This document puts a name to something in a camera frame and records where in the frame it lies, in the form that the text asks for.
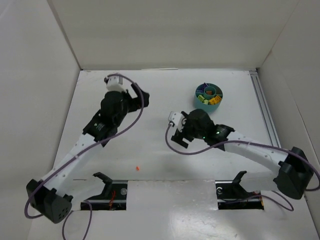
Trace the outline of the green square lego brick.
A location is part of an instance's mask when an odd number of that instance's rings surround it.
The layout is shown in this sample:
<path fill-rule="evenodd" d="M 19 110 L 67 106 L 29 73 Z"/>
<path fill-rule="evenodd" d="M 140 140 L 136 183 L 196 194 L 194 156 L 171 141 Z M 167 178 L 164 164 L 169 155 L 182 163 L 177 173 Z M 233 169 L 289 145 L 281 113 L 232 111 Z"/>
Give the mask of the green square lego brick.
<path fill-rule="evenodd" d="M 201 102 L 204 102 L 206 100 L 202 95 L 199 95 L 197 99 Z"/>

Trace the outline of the yellow orange lego brick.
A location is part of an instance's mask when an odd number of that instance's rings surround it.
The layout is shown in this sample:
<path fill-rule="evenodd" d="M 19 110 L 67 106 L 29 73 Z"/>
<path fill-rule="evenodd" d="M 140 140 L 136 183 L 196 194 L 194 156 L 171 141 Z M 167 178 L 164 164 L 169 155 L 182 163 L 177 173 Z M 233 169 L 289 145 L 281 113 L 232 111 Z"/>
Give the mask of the yellow orange lego brick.
<path fill-rule="evenodd" d="M 219 104 L 221 101 L 222 101 L 222 97 L 219 96 L 219 95 L 216 95 L 215 97 L 213 97 L 213 98 L 211 98 L 211 99 L 209 100 L 209 104 L 210 104 L 210 105 L 217 105 L 217 104 Z"/>

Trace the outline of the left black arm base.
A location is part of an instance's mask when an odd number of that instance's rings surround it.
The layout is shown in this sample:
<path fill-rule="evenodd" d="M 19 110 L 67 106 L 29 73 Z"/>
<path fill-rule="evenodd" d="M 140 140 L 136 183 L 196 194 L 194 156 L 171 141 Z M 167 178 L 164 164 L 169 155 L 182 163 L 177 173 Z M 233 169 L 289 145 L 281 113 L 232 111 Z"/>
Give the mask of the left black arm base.
<path fill-rule="evenodd" d="M 112 180 L 107 175 L 96 172 L 94 180 L 99 179 L 103 188 L 87 199 L 93 211 L 125 211 L 127 209 L 127 180 Z"/>

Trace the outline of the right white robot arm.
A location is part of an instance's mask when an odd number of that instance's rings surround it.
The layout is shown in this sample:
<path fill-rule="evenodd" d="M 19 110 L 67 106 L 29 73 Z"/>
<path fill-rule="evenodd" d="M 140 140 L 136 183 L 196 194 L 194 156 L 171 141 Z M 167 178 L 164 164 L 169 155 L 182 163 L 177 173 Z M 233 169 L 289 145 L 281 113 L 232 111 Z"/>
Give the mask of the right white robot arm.
<path fill-rule="evenodd" d="M 190 113 L 171 112 L 168 122 L 168 126 L 176 130 L 171 137 L 165 137 L 167 143 L 173 141 L 187 148 L 193 140 L 203 140 L 207 150 L 236 154 L 267 168 L 265 172 L 256 173 L 242 170 L 232 180 L 218 180 L 216 191 L 224 199 L 244 199 L 255 191 L 279 191 L 299 200 L 316 173 L 301 149 L 287 150 L 259 143 L 230 126 L 214 124 L 202 109 Z"/>

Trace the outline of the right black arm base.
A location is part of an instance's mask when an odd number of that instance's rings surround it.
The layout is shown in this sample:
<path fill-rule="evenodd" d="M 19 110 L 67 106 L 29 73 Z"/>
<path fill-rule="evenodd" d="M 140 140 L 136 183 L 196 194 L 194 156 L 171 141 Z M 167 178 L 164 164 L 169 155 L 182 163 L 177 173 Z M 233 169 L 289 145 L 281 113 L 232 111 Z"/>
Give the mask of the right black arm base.
<path fill-rule="evenodd" d="M 264 210 L 261 192 L 247 192 L 240 182 L 247 171 L 240 171 L 232 180 L 217 180 L 215 182 L 217 206 L 219 210 Z"/>

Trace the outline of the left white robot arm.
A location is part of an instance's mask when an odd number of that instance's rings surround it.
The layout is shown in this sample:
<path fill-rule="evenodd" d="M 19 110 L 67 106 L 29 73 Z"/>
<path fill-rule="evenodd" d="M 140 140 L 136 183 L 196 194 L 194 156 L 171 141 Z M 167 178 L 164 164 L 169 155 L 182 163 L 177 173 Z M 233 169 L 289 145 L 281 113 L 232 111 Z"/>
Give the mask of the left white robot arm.
<path fill-rule="evenodd" d="M 64 159 L 41 180 L 32 179 L 26 185 L 31 206 L 54 224 L 60 223 L 71 211 L 74 196 L 67 191 L 68 181 L 113 138 L 120 135 L 118 128 L 127 114 L 141 112 L 149 105 L 149 93 L 131 84 L 133 98 L 127 90 L 109 90 L 100 109 L 82 130 L 77 143 Z"/>

